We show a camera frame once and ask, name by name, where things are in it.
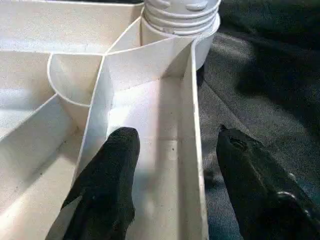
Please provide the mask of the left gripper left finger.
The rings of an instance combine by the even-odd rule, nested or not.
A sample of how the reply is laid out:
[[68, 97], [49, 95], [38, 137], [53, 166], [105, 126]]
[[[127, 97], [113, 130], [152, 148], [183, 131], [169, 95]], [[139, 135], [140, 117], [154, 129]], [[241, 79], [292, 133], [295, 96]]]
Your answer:
[[65, 240], [124, 240], [135, 218], [132, 187], [140, 138], [132, 127], [114, 130], [78, 175], [64, 209], [80, 201], [63, 236]]

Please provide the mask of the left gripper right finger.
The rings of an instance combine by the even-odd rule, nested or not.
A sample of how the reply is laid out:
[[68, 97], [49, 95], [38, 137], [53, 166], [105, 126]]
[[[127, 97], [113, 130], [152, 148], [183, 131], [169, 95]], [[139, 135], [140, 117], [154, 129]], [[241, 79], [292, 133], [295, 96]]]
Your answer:
[[221, 125], [216, 156], [243, 239], [320, 238], [320, 210], [260, 141]]

